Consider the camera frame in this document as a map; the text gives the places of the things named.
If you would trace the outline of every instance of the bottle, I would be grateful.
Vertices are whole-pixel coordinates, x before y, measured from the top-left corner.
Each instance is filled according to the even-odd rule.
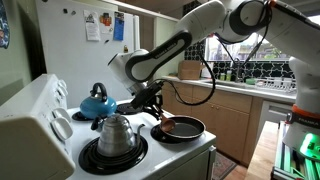
[[[226,81],[231,81],[231,71],[227,71],[227,78]]]
[[[220,80],[224,81],[226,78],[226,74],[225,73],[220,73]]]

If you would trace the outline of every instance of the refrigerator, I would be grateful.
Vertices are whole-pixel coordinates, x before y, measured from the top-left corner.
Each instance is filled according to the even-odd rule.
[[[72,0],[36,0],[47,73],[67,85],[79,107],[96,82],[116,101],[133,98],[108,68],[117,54],[140,48],[139,17]]]

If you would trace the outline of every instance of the black frying pan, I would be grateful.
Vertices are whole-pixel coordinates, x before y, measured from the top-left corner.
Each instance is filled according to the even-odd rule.
[[[205,125],[198,119],[190,116],[173,116],[176,126],[169,132],[164,132],[169,138],[177,142],[189,142],[199,138],[205,131]]]

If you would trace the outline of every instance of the kitchen counter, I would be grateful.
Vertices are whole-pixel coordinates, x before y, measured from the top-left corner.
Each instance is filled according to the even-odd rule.
[[[266,121],[255,148],[246,180],[270,179],[278,142],[278,124]]]
[[[180,80],[179,78],[174,76],[164,76],[162,78],[166,80],[171,80],[171,81],[186,83],[191,85],[197,85],[202,87],[208,87],[208,88],[212,87],[212,84],[206,83],[210,81],[209,79]],[[272,92],[269,90],[255,89],[253,85],[246,85],[246,88],[216,85],[216,89],[240,93],[240,94],[246,94],[246,95],[261,97],[264,99],[286,102],[286,103],[295,103],[295,99],[296,99],[296,94],[287,94],[284,92],[278,93],[278,92]]]

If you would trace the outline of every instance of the faucet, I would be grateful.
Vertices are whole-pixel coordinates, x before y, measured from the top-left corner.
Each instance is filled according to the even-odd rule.
[[[236,72],[236,79],[235,79],[235,83],[241,83],[244,81],[244,73],[241,73],[241,77],[239,77],[239,73],[240,73],[240,67],[241,67],[241,61],[236,58],[238,61],[236,63],[237,65],[237,72]]]

